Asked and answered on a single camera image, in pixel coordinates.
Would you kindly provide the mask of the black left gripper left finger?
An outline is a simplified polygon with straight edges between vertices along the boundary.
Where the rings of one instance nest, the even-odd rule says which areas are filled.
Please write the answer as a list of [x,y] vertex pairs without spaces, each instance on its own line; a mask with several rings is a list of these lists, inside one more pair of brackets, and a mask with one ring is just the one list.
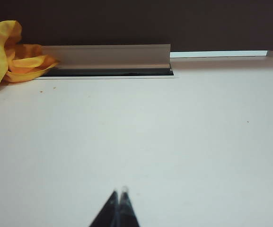
[[115,227],[117,208],[118,193],[117,191],[113,191],[89,226]]

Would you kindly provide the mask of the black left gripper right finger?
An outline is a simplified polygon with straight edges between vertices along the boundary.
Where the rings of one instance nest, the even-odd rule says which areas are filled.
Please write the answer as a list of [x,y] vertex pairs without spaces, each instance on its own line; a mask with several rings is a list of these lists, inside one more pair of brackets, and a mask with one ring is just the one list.
[[119,201],[119,225],[121,227],[140,227],[135,215],[127,186],[122,188]]

